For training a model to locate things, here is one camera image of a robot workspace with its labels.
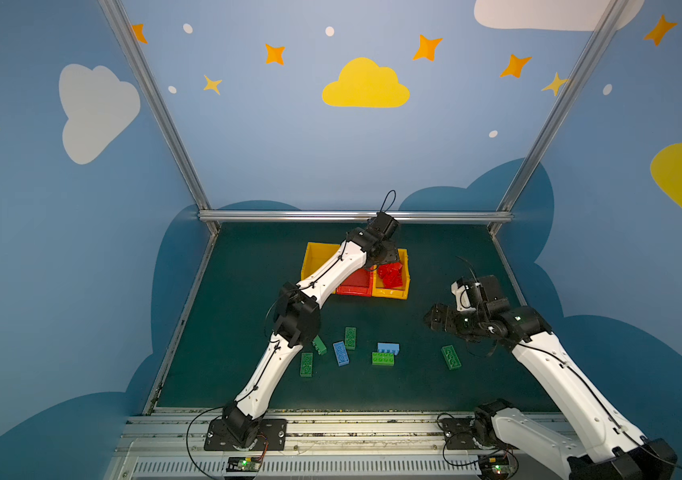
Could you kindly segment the red lego brick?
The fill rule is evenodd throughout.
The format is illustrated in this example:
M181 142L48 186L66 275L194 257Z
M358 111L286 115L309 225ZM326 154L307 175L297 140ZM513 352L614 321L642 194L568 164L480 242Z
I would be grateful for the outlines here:
M401 288L404 284L402 271L403 264L395 262L379 266L376 273L383 288L393 290Z

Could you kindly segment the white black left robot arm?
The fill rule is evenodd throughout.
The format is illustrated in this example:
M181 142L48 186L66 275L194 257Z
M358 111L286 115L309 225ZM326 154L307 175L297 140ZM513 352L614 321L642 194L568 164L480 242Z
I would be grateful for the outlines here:
M281 287L267 348L242 391L223 408L221 420L233 444L251 446L270 399L293 358L319 334L321 309L353 273L399 261L392 240L399 222L379 211L365 226L347 233L334 255L307 278Z

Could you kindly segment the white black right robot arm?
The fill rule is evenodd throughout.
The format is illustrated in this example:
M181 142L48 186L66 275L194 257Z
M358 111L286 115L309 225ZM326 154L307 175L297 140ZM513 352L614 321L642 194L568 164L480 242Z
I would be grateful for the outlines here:
M464 340L489 338L507 348L546 391L576 435L569 439L498 399L474 411L470 432L476 446L515 447L562 479L673 476L674 450L663 439L649 439L607 400L535 309L459 311L437 303L424 322L433 331Z

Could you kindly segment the green lego brick far right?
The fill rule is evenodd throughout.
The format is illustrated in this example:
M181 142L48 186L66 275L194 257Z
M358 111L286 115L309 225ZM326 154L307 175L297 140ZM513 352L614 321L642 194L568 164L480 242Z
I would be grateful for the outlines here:
M449 371L454 371L462 367L458 353L453 345L446 345L441 348L442 357Z

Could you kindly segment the right yellow plastic bin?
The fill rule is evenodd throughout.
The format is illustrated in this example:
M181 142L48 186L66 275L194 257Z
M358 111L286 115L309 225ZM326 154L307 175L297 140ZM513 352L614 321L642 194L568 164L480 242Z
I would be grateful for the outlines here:
M410 289L409 258L406 249L398 250L399 260L379 266L372 273L372 296L406 300Z

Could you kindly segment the light blue lego brick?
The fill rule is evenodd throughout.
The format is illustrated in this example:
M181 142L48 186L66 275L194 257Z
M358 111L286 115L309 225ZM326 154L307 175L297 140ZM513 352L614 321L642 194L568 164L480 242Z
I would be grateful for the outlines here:
M400 345L398 343L389 343L389 342L378 342L377 343L377 352L378 353L387 353L387 354L392 354L392 355L398 355L400 351Z

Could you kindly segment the green lego brick centre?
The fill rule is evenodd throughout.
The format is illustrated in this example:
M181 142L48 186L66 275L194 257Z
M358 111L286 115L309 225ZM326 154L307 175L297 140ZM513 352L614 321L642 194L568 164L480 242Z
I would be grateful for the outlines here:
M357 346L357 328L346 327L344 331L344 345L347 350L355 350Z

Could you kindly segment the right controller board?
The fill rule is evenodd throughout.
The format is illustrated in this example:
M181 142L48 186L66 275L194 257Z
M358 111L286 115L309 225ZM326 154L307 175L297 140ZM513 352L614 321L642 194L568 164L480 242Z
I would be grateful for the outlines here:
M507 480L513 473L513 467L507 456L486 456L477 462L478 477L481 480Z

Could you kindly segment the controller board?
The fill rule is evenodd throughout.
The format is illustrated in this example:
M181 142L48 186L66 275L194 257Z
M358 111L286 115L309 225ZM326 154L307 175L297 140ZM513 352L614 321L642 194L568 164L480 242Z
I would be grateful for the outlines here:
M477 462L478 477L481 480L507 480L513 473L513 467L507 456L486 456Z
M227 473L250 473L260 472L263 460L260 457L229 457L226 465Z

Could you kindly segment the green lego brick left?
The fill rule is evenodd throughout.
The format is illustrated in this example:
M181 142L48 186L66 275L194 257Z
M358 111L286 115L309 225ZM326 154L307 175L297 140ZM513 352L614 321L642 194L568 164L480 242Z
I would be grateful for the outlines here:
M313 376L313 360L312 353L302 353L300 356L299 375L301 378L311 378Z

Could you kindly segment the left controller board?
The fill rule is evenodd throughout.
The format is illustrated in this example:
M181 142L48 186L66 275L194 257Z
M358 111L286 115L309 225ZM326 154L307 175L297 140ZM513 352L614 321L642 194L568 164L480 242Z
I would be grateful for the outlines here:
M250 473L260 472L263 460L260 457L229 457L226 465L227 473Z

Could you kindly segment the right aluminium frame post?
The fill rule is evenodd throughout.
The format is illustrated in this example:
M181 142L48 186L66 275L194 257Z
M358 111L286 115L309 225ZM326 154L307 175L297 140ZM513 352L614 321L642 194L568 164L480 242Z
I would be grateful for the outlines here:
M628 0L612 0L607 3L602 16L599 18L583 51L570 72L569 81L557 96L531 149L525 156L496 209L499 220L494 220L488 225L488 232L493 238L500 232L504 223L509 223L512 220L514 206L543 160L558 130L607 50L612 38L619 30L619 21L628 5Z

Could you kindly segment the horizontal aluminium frame rail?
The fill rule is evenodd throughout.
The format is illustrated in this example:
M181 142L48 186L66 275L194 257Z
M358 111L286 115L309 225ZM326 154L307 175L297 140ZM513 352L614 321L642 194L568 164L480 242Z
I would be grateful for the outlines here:
M376 215L374 211L267 211L267 210L200 210L198 218L205 222L363 222ZM509 223L509 212L433 212L391 211L388 215L400 223L413 224L491 224Z

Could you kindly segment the left aluminium frame post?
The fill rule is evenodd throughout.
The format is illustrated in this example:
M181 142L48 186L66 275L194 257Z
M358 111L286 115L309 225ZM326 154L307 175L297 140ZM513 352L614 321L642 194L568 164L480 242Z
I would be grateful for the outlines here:
M198 208L198 214L210 209L210 203L194 164L185 148L180 134L171 118L166 102L142 52L127 12L121 1L98 1L111 30L113 31L128 64L136 77L167 146L177 164Z

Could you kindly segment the aluminium front mounting rail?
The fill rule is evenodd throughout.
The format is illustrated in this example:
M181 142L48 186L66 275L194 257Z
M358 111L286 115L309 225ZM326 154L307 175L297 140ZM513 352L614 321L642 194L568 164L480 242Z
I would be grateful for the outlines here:
M438 413L275 411L283 451L205 451L215 412L161 408L128 419L108 479L476 479L481 451L447 450ZM260 457L257 474L227 473L229 457Z

